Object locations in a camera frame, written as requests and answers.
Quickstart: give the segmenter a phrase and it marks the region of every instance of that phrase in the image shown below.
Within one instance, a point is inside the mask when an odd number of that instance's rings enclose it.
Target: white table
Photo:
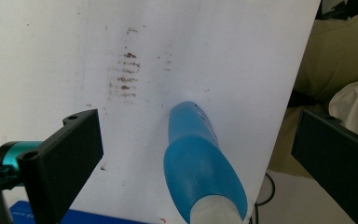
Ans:
[[[170,109],[191,100],[241,179],[249,217],[318,4],[0,2],[0,146],[44,140],[64,117],[98,108],[105,155],[72,207],[183,223],[162,159]],[[5,194],[26,200],[23,189]]]

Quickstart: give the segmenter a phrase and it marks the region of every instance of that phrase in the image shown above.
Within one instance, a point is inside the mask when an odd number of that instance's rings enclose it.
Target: khaki pants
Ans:
[[[270,170],[310,177],[291,156],[299,114],[304,108],[327,113],[331,98],[355,81],[358,81],[358,16],[348,21],[315,21],[294,90],[320,104],[286,110],[269,162]]]

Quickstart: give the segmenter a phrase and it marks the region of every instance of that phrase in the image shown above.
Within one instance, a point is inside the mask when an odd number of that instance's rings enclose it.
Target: blue object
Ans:
[[[19,165],[17,164],[17,156],[22,152],[38,147],[42,142],[37,141],[22,141],[14,144],[7,152],[2,162],[3,165],[11,165],[16,172],[19,172]]]
[[[245,191],[219,149],[211,122],[196,104],[183,102],[172,109],[169,142],[164,156],[165,178],[185,221],[189,223],[193,205],[208,195],[229,198],[244,219]]]
[[[31,206],[24,201],[18,201],[10,207],[14,224],[35,224]],[[69,210],[63,217],[61,224],[142,224],[141,222],[128,221],[116,217],[106,217]]]

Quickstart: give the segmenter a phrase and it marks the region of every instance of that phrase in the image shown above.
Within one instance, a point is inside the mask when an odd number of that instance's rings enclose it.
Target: blue book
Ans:
[[[10,207],[14,224],[35,224],[31,205],[28,202],[18,201]],[[106,217],[92,213],[68,210],[61,224],[142,224],[141,222],[128,221],[116,217]]]

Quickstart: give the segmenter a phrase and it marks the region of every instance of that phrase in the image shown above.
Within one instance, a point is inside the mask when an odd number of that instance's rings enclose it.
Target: wire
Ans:
[[[262,203],[255,203],[255,224],[258,224],[258,207],[259,206],[263,206],[266,203],[269,203],[275,196],[275,182],[272,179],[272,177],[266,173],[266,177],[268,178],[269,182],[271,183],[272,186],[272,192],[269,195],[269,197]],[[249,218],[249,224],[253,224],[253,218]]]

